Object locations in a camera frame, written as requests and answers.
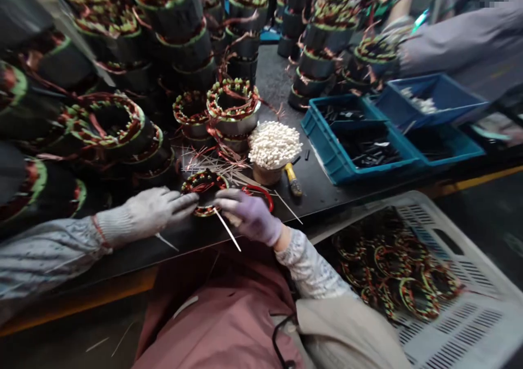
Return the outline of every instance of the purple glove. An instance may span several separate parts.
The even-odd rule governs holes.
[[[274,246],[282,234],[282,222],[271,215],[265,202],[239,189],[224,189],[216,194],[214,204],[241,219],[238,231],[253,241]]]

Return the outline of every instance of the white plastic crate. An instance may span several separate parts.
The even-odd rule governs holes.
[[[399,339],[413,368],[502,367],[523,342],[523,293],[420,192],[369,204],[335,230],[389,206],[396,207],[433,256],[450,267],[466,286],[456,299],[442,303],[440,316],[432,322],[398,314],[402,324],[396,326]],[[440,238],[438,231],[455,245],[447,245],[448,239]]]

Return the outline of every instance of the blue plastic crate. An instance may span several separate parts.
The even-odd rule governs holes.
[[[393,128],[393,130],[402,136],[397,129]],[[433,127],[433,130],[437,131],[445,145],[453,151],[454,156],[451,158],[430,161],[407,137],[403,136],[405,142],[411,147],[412,153],[419,159],[418,165],[421,167],[431,168],[451,165],[485,154],[483,148],[481,148],[473,139],[450,124],[437,125]]]
[[[399,151],[403,159],[381,166],[357,168],[339,143],[333,130],[356,130],[360,129],[362,125],[385,126],[388,131],[388,141]],[[405,167],[418,160],[412,152],[411,146],[405,142],[405,139],[387,122],[373,120],[360,122],[338,121],[332,124],[331,129],[319,114],[318,110],[312,108],[311,105],[311,108],[307,111],[307,114],[301,122],[301,126],[318,152],[327,175],[335,185],[340,185],[351,180],[383,175],[391,170]]]
[[[311,109],[316,110],[316,112],[319,114],[319,116],[322,119],[324,119],[323,116],[321,115],[321,113],[319,112],[318,108],[320,108],[322,106],[331,105],[331,104],[336,104],[336,105],[347,104],[348,105],[348,104],[353,104],[354,102],[358,104],[358,108],[365,115],[365,119],[387,121],[387,117],[385,117],[385,115],[382,112],[380,112],[373,105],[372,100],[366,96],[359,98],[353,94],[348,94],[348,95],[339,95],[339,96],[327,96],[325,98],[314,98],[314,99],[310,99],[309,105],[311,106]]]
[[[440,110],[424,114],[410,100],[401,94],[410,88],[413,96],[421,99],[432,98]],[[488,104],[484,99],[473,95],[446,74],[399,79],[387,82],[376,107],[398,128],[406,129],[413,121],[412,128],[450,123],[464,114]]]

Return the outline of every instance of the screwdriver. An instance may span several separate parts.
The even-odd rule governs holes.
[[[290,191],[296,197],[301,197],[303,192],[301,191],[301,185],[296,178],[296,174],[293,170],[293,164],[287,163],[285,165],[285,171],[287,172],[287,177],[289,177]]]

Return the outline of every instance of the black workbench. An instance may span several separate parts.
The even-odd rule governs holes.
[[[300,121],[305,114],[293,110],[287,105],[292,78],[285,72],[287,61],[276,54],[276,48],[277,46],[260,47],[257,86],[260,96],[275,108],[278,109],[281,102],[285,103],[285,115],[281,121],[288,126],[297,128],[300,133],[300,141],[303,143],[302,158],[296,163],[294,170],[301,182],[303,197],[300,200],[291,197],[286,177],[283,177],[282,181],[272,189],[278,191],[285,202],[292,207],[293,211],[305,224],[317,222],[318,215],[320,215],[319,219],[321,220],[325,214],[332,214],[336,210],[412,190],[433,183],[437,179],[449,177],[456,179],[467,178],[466,176],[463,177],[463,175],[457,176],[456,171],[432,171],[414,176],[391,173],[383,178],[359,180],[341,187],[333,186],[322,170],[311,149],[309,140],[301,129]],[[275,119],[275,115],[267,107],[263,106],[260,120]],[[304,155],[308,149],[311,152],[308,161],[305,161]],[[482,166],[470,170],[468,174],[472,176],[480,175],[481,168],[485,167],[502,168],[496,166],[496,164],[483,163]],[[275,202],[273,214],[283,222],[300,228],[300,224],[297,223],[285,205],[277,197],[273,197],[273,200]],[[192,216],[183,223],[168,228],[162,232],[162,236],[180,251],[176,252],[156,238],[144,239],[121,248],[110,256],[104,257],[84,275],[65,284],[59,290],[64,291],[90,285],[229,239],[227,232],[217,217],[197,218]]]

